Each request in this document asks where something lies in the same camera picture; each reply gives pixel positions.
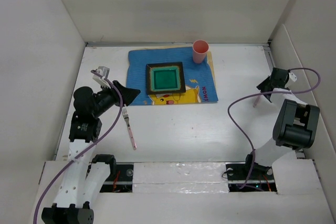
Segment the blue yellow cartoon placemat cloth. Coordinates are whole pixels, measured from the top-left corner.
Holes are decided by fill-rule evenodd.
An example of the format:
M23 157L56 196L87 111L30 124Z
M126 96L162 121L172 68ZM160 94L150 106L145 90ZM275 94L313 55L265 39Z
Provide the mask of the blue yellow cartoon placemat cloth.
M126 86L141 91L132 105L178 105L218 101L212 69L207 59L200 64L193 61L192 47L132 50L128 53L128 60ZM186 92L148 95L146 66L171 62L183 64Z

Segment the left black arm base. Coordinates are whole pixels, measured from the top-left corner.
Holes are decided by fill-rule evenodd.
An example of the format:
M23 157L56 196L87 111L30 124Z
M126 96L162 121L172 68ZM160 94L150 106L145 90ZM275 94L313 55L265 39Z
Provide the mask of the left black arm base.
M131 193L133 186L134 164L118 163L114 155L97 154L91 161L87 175L95 163L105 163L110 167L110 175L103 183L101 193Z

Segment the pink plastic cup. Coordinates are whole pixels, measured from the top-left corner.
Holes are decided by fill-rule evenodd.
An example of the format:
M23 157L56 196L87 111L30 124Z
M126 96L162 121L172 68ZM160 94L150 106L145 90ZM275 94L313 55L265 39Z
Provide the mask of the pink plastic cup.
M209 50L209 45L204 40L197 40L193 43L193 61L195 63L202 63Z

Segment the pink handled knife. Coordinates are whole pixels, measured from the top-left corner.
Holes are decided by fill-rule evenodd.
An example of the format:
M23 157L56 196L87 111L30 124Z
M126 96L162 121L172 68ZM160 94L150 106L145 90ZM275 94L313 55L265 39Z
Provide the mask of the pink handled knife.
M254 103L253 103L254 108L258 105L259 101L260 101L260 96L257 96Z

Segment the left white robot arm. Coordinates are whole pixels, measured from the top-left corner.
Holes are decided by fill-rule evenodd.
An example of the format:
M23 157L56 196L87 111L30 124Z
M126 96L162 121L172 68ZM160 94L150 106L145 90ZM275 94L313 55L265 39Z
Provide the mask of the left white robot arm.
M140 90L126 88L117 81L107 81L101 91L80 87L73 93L75 111L69 133L68 163L52 179L43 192L46 195L53 183L62 182L51 207L42 210L44 223L93 223L93 203L106 180L117 175L116 159L112 154L93 156L101 135L100 116L112 106L123 108L140 94Z

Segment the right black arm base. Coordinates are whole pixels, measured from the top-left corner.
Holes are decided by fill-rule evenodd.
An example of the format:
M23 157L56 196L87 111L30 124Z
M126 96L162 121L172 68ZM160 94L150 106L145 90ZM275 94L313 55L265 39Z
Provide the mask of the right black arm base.
M254 163L252 170L252 155L248 154L243 162L227 162L222 178L228 182L230 193L233 192L277 192L275 178L271 166Z

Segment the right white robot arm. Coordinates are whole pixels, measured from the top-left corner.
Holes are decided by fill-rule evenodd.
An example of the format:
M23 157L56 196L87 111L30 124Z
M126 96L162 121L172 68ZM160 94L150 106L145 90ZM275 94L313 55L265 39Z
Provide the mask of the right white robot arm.
M313 145L320 108L297 98L289 89L296 81L291 69L273 68L271 75L257 86L268 102L280 111L270 140L245 159L243 173L247 179L266 174L273 163L287 153Z

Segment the pink handled fork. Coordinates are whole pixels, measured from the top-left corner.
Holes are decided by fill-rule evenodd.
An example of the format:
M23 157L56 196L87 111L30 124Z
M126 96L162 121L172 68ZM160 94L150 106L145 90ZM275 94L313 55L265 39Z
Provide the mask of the pink handled fork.
M136 146L136 142L134 140L133 133L132 133L132 130L131 130L131 126L130 126L130 122L129 122L129 115L128 115L128 112L126 110L126 107L122 108L122 115L123 115L124 121L125 121L126 126L127 126L127 130L128 130L128 134L129 134L131 144L132 144L132 148L133 148L133 150L136 150L137 146Z

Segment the green square ceramic plate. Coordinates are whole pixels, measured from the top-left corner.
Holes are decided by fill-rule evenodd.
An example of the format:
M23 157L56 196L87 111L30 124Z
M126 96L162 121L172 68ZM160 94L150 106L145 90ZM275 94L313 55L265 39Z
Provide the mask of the green square ceramic plate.
M145 77L148 95L186 92L182 62L147 64Z

